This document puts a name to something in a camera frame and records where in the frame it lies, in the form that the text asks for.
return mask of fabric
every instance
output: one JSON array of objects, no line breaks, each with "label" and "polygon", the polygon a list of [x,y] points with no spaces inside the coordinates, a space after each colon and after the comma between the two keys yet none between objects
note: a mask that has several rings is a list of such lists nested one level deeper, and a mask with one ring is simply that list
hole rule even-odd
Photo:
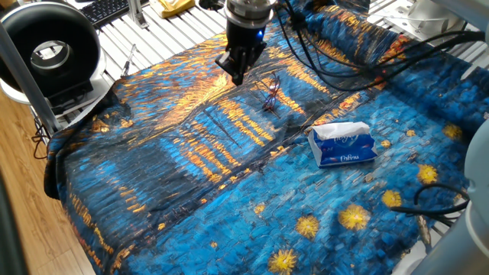
[{"label": "fabric", "polygon": [[[377,63],[411,43],[337,5],[293,4],[345,61]],[[469,64],[441,53],[386,86],[339,92],[292,56],[276,21],[265,40],[242,86],[214,64],[220,34],[117,81],[54,135],[45,190],[97,274],[386,274],[418,236],[388,206],[412,206],[423,184],[467,186],[489,72],[461,81]],[[281,84],[264,112],[272,72]],[[318,169],[307,128],[330,121],[370,125],[379,157]],[[454,196],[429,189],[420,201],[439,209]]]}]

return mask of wooden floor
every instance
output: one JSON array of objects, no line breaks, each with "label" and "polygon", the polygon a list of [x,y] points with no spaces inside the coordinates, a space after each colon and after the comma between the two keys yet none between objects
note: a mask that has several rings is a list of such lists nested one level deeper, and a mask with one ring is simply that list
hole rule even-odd
[{"label": "wooden floor", "polygon": [[[46,160],[33,157],[36,129],[26,105],[0,92],[0,170],[31,274],[92,275],[59,201],[44,194]],[[41,145],[39,153],[45,153]]]}]

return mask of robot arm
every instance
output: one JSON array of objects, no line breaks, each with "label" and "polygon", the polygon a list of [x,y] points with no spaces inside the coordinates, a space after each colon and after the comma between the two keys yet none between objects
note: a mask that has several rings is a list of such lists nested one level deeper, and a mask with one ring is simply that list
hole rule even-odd
[{"label": "robot arm", "polygon": [[486,32],[489,43],[489,1],[488,0],[433,0],[454,14]]},{"label": "robot arm", "polygon": [[267,46],[263,42],[265,27],[274,16],[272,7],[277,0],[228,0],[226,52],[215,62],[232,76],[235,85],[243,83],[243,75],[253,66]]}]

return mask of black cable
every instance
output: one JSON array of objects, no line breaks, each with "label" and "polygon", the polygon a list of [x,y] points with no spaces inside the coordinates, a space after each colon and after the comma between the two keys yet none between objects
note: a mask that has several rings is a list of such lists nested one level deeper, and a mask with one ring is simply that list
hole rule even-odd
[{"label": "black cable", "polygon": [[444,215],[425,215],[426,217],[430,219],[434,219],[438,222],[441,222],[442,224],[451,227],[453,225],[453,222],[447,219]]},{"label": "black cable", "polygon": [[36,118],[34,119],[34,124],[37,127],[36,133],[34,134],[33,137],[31,137],[31,140],[36,143],[36,147],[34,149],[34,158],[36,160],[43,160],[43,159],[46,159],[47,158],[47,154],[48,154],[47,147],[46,147],[46,156],[45,157],[38,157],[37,156],[37,150],[39,149],[39,144],[41,142],[43,142],[43,138],[48,138],[48,136],[46,136],[45,134],[42,134],[42,130],[43,130],[44,126],[43,125],[39,125],[37,123],[37,121],[36,121]]},{"label": "black cable", "polygon": [[420,41],[420,42],[417,42],[416,44],[414,45],[411,45],[409,46],[408,48],[404,49],[403,51],[399,52],[399,53],[396,53],[395,55],[393,55],[392,57],[389,57],[388,59],[378,63],[378,64],[375,64],[373,66],[359,66],[359,65],[354,65],[354,64],[351,64],[351,63],[346,63],[346,62],[342,62],[341,60],[337,60],[336,58],[334,57],[331,57],[329,56],[324,50],[322,50],[321,48],[319,48],[317,46],[317,44],[315,44],[313,41],[311,41],[311,39],[309,38],[308,35],[306,35],[306,39],[312,44],[312,46],[317,49],[321,54],[325,55],[326,57],[328,57],[330,60],[333,60],[337,63],[340,63],[340,64],[343,64],[343,65],[346,65],[346,66],[353,66],[355,68],[362,68],[362,69],[365,69],[365,68],[368,68],[368,69],[375,69],[375,68],[378,68],[378,67],[386,67],[386,66],[396,66],[396,65],[400,65],[401,63],[405,63],[407,62],[408,60],[410,59],[415,59],[417,58],[418,56],[416,57],[410,57],[408,59],[405,59],[405,60],[399,60],[397,62],[394,62],[394,63],[389,63],[389,64],[386,64],[387,62],[399,57],[400,55],[402,54],[405,54],[407,52],[410,52],[412,51],[413,49],[416,49],[417,47],[420,47],[424,44],[427,44],[431,41],[434,41],[434,40],[438,40],[440,38],[444,38],[444,37],[450,37],[450,36],[454,36],[454,35],[461,35],[461,34],[467,34],[467,33],[470,33],[470,31],[453,31],[453,32],[448,32],[448,33],[444,33],[444,34],[439,34],[439,35],[436,35],[434,37],[431,37],[429,39],[426,39],[426,40],[423,40],[423,41]]},{"label": "black cable", "polygon": [[443,232],[439,230],[436,226],[433,226],[433,231],[436,232],[440,237],[443,237]]},{"label": "black cable", "polygon": [[430,188],[444,188],[444,189],[449,189],[457,194],[460,194],[462,198],[467,199],[466,202],[463,202],[460,205],[456,205],[451,208],[447,209],[440,209],[440,210],[422,210],[422,209],[411,209],[407,207],[390,207],[390,210],[395,211],[395,212],[401,212],[401,213],[406,213],[406,214],[414,214],[414,215],[426,215],[426,216],[437,216],[437,215],[446,215],[446,214],[452,214],[458,211],[461,211],[465,208],[467,208],[468,202],[469,202],[469,196],[466,192],[461,191],[460,189],[456,189],[455,187],[448,186],[445,184],[441,183],[433,183],[430,185],[425,185],[421,188],[418,189],[416,194],[414,195],[414,205],[418,205],[419,201],[419,195],[421,194],[422,191]]},{"label": "black cable", "polygon": [[[466,21],[462,26],[461,26],[461,31],[465,31],[465,29],[467,28],[467,24],[468,22]],[[453,47],[450,47],[448,49],[445,49],[444,52],[448,53],[450,50],[453,50]]]},{"label": "black cable", "polygon": [[[289,0],[285,0],[285,2],[286,2],[286,3],[287,3],[287,4],[288,4],[290,7],[291,7],[291,4],[290,4]],[[286,10],[286,11],[287,11],[287,13],[290,15],[290,17],[295,16],[295,13],[293,13],[293,12],[289,12],[288,10]],[[388,59],[386,59],[386,60],[384,60],[384,61],[380,62],[379,64],[374,65],[374,66],[380,66],[380,65],[383,65],[383,64],[385,64],[385,63],[387,63],[387,62],[389,62],[389,61],[391,61],[391,60],[393,60],[393,59],[395,59],[395,58],[399,57],[399,56],[400,56],[400,55],[402,55],[402,54],[405,54],[405,53],[407,53],[407,52],[410,52],[411,50],[414,50],[414,49],[416,49],[417,47],[421,47],[421,46],[423,46],[423,45],[426,45],[427,43],[432,42],[432,41],[434,41],[434,40],[438,40],[438,39],[440,39],[440,38],[444,38],[444,37],[451,37],[451,36],[455,36],[455,35],[460,35],[460,34],[467,34],[467,33],[468,33],[468,32],[467,32],[467,31],[465,31],[465,28],[463,28],[461,31],[450,31],[450,32],[445,32],[445,33],[443,33],[443,34],[438,34],[438,35],[436,35],[436,36],[434,36],[434,37],[431,37],[431,38],[428,38],[428,39],[426,39],[426,40],[416,42],[414,45],[409,46],[408,48],[404,49],[402,52],[399,52],[399,53],[397,53],[396,55],[394,55],[394,56],[392,56],[392,57],[390,57],[390,58],[388,58]],[[329,54],[327,54],[326,52],[324,52],[324,51],[323,51],[321,48],[317,47],[317,45],[316,45],[316,44],[314,44],[314,43],[313,43],[313,42],[312,42],[312,41],[309,39],[309,37],[308,37],[307,35],[306,35],[306,39],[307,39],[307,40],[308,40],[308,41],[309,41],[309,42],[312,44],[312,46],[313,46],[315,49],[319,50],[319,52],[320,52],[320,53],[324,54],[324,55],[325,55],[327,58],[329,58],[330,60],[335,61],[336,63],[340,63],[340,64],[342,64],[342,65],[346,65],[346,66],[350,66],[350,67],[354,67],[354,68],[358,68],[358,69],[360,69],[360,68],[363,68],[363,69],[368,69],[368,68],[369,68],[369,66],[361,66],[361,65],[356,65],[356,64],[353,64],[353,63],[348,63],[348,62],[344,62],[344,61],[338,60],[338,59],[336,59],[335,57],[332,57],[332,56],[330,56]]]},{"label": "black cable", "polygon": [[324,66],[322,65],[322,62],[321,62],[321,57],[319,56],[319,52],[316,50],[316,58],[318,60],[318,63],[319,63],[319,67],[324,70]]},{"label": "black cable", "polygon": [[342,87],[339,87],[339,86],[336,86],[336,85],[331,84],[328,80],[326,80],[324,78],[324,76],[321,75],[320,70],[317,69],[316,65],[314,64],[312,58],[309,55],[309,51],[307,50],[307,46],[304,44],[304,41],[302,39],[302,35],[300,33],[300,30],[296,30],[297,33],[298,33],[298,36],[299,36],[300,44],[301,44],[302,48],[304,49],[304,53],[306,55],[306,58],[310,62],[310,65],[307,64],[307,63],[305,63],[303,60],[301,60],[299,58],[298,54],[293,49],[292,44],[290,43],[290,40],[289,40],[289,38],[287,36],[287,33],[285,31],[285,27],[283,26],[283,22],[282,22],[280,16],[278,16],[278,20],[279,20],[279,24],[280,24],[280,27],[282,29],[283,35],[284,35],[284,37],[286,39],[286,42],[287,42],[287,44],[288,44],[288,46],[289,46],[292,54],[302,64],[304,64],[305,66],[307,66],[308,68],[310,68],[311,70],[313,70],[324,83],[326,83],[327,85],[331,86],[333,89],[337,89],[339,91],[345,91],[345,92],[357,92],[357,91],[361,91],[361,90],[364,90],[364,89],[372,88],[372,87],[377,86],[377,85],[379,85],[381,83],[385,83],[387,80],[389,80],[389,79],[397,76],[398,74],[402,73],[405,69],[407,69],[409,66],[413,65],[414,63],[417,63],[418,61],[420,61],[422,59],[425,59],[425,58],[429,57],[430,55],[434,54],[435,52],[438,52],[439,50],[442,50],[442,49],[444,49],[446,47],[451,47],[453,45],[460,44],[460,43],[465,43],[465,42],[472,41],[472,40],[483,40],[484,39],[484,34],[481,33],[481,32],[469,32],[469,33],[465,34],[464,36],[458,36],[456,38],[453,38],[453,39],[451,39],[449,41],[446,41],[446,42],[440,44],[437,47],[434,47],[433,49],[429,50],[428,52],[419,55],[416,59],[407,60],[406,61],[407,65],[404,65],[399,70],[396,70],[396,71],[392,72],[391,74],[389,74],[387,76],[384,76],[383,79],[380,79],[378,81],[372,82],[372,83],[370,83],[369,85],[366,85],[366,86],[360,86],[360,87],[356,87],[356,88],[352,88],[352,89],[346,89],[346,88],[342,88]]},{"label": "black cable", "polygon": [[[296,51],[293,49],[292,44],[290,43],[290,40],[289,40],[289,38],[287,36],[287,33],[285,31],[285,27],[283,26],[283,22],[282,22],[280,16],[278,16],[280,27],[282,29],[283,35],[284,35],[284,37],[286,39],[286,42],[287,42],[287,44],[288,44],[288,46],[289,46],[292,54],[298,59],[298,61],[300,61],[302,64],[304,64],[304,66],[306,66],[306,67],[310,68],[311,70],[313,70],[324,83],[326,83],[327,85],[331,86],[334,89],[337,89],[337,90],[340,90],[340,91],[345,91],[345,92],[357,92],[357,91],[361,91],[361,90],[364,90],[364,89],[372,88],[372,87],[377,86],[377,85],[379,85],[381,83],[385,83],[387,80],[389,80],[389,79],[395,77],[396,75],[402,73],[404,70],[406,70],[409,66],[413,65],[414,63],[417,63],[418,61],[420,61],[422,59],[425,59],[425,58],[431,56],[432,54],[438,52],[439,50],[445,49],[446,47],[453,47],[453,46],[455,46],[457,44],[466,43],[466,42],[474,41],[474,40],[483,40],[484,39],[484,34],[481,33],[481,32],[478,32],[478,33],[476,33],[476,32],[464,32],[463,35],[462,35],[462,33],[460,33],[460,35],[458,35],[456,38],[453,38],[453,39],[451,39],[449,41],[446,41],[446,42],[440,44],[439,46],[434,47],[433,49],[429,50],[428,52],[426,52],[424,54],[421,54],[421,55],[419,55],[417,57],[411,57],[411,58],[406,59],[406,60],[398,61],[398,64],[407,63],[407,65],[402,66],[399,70],[395,70],[394,72],[392,72],[389,75],[382,76],[383,78],[380,79],[380,80],[374,81],[374,82],[372,82],[372,83],[370,83],[370,84],[368,84],[366,86],[359,86],[359,87],[356,87],[356,88],[345,89],[345,88],[342,88],[342,87],[339,87],[339,86],[336,86],[336,85],[331,84],[322,75],[322,74],[324,74],[326,76],[338,77],[338,75],[336,73],[323,72],[322,70],[320,70],[320,69],[318,69],[316,67],[316,65],[314,64],[313,59],[309,55],[309,50],[307,49],[307,46],[305,45],[305,43],[303,41],[302,34],[300,32],[300,28],[297,27],[299,24],[302,24],[302,22],[300,22],[300,21],[298,21],[296,19],[295,11],[293,10],[293,7],[290,4],[290,1],[289,0],[285,0],[285,2],[287,4],[287,6],[289,7],[288,13],[289,13],[289,15],[291,17],[291,21],[293,23],[293,29],[294,28],[296,29],[297,35],[299,37],[300,45],[302,46],[302,48],[304,50],[304,53],[306,55],[306,58],[309,61],[310,65],[307,64],[306,62],[304,62],[303,60],[301,60],[299,58],[298,54],[296,53]],[[419,42],[418,44],[415,44],[415,45],[411,46],[409,49],[407,49],[407,51],[412,50],[412,49],[415,49],[417,47],[420,47],[421,45],[423,45],[423,44],[425,44],[425,43],[427,43],[427,42],[429,42],[431,40],[439,39],[440,37],[445,37],[445,36],[452,36],[452,35],[455,35],[455,34],[458,34],[458,32],[440,34],[439,36],[432,37],[432,38],[430,38],[428,40]],[[405,52],[406,51],[403,51],[403,52],[398,53],[397,55],[394,55],[390,59],[387,59],[387,60],[383,61],[382,63],[380,63],[380,65],[381,64],[385,64],[386,62],[390,61],[393,58],[398,57],[399,55],[401,55],[401,54],[403,54]],[[360,76],[360,73],[351,74],[351,77],[354,77],[354,76]]]}]

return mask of yellow object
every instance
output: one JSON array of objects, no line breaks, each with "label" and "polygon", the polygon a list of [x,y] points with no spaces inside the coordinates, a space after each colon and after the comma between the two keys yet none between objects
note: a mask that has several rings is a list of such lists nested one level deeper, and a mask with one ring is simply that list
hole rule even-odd
[{"label": "yellow object", "polygon": [[121,128],[129,128],[134,124],[132,120],[126,121],[125,119],[121,120]]},{"label": "yellow object", "polygon": [[387,190],[382,196],[382,202],[387,205],[387,207],[401,206],[403,204],[400,198],[399,192]]},{"label": "yellow object", "polygon": [[390,141],[382,141],[381,142],[381,145],[385,148],[389,148],[390,147]]},{"label": "yellow object", "polygon": [[447,137],[453,140],[461,138],[461,129],[457,125],[452,125],[452,124],[446,125],[442,131],[443,134],[445,134]]},{"label": "yellow object", "polygon": [[278,254],[274,254],[268,260],[268,270],[279,275],[290,275],[292,269],[296,266],[297,256],[293,254],[293,250],[279,250]]},{"label": "yellow object", "polygon": [[8,8],[8,7],[10,7],[10,5],[14,4],[15,2],[16,2],[15,0],[0,0],[0,5],[4,8]]},{"label": "yellow object", "polygon": [[95,116],[93,117],[92,132],[106,133],[108,132],[108,125]]},{"label": "yellow object", "polygon": [[195,0],[150,0],[150,6],[161,18],[174,16],[195,5]]},{"label": "yellow object", "polygon": [[319,221],[311,215],[300,217],[296,224],[296,230],[302,236],[312,240],[319,230]]},{"label": "yellow object", "polygon": [[418,180],[424,184],[436,183],[438,173],[436,168],[431,165],[419,165]]},{"label": "yellow object", "polygon": [[265,210],[265,204],[261,203],[261,204],[257,205],[257,207],[254,208],[254,213],[256,215],[260,215],[264,210]]}]

